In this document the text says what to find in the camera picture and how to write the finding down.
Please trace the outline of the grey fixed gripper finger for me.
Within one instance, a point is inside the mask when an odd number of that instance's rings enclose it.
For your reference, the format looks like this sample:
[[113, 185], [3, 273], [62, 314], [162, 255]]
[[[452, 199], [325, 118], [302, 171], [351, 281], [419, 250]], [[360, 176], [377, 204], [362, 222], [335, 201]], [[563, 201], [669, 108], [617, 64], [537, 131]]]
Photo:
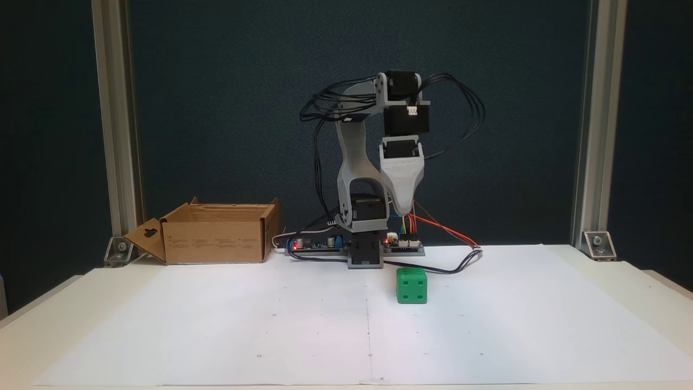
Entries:
[[413, 209], [414, 193], [425, 171], [423, 157], [381, 158], [380, 171], [397, 215]]

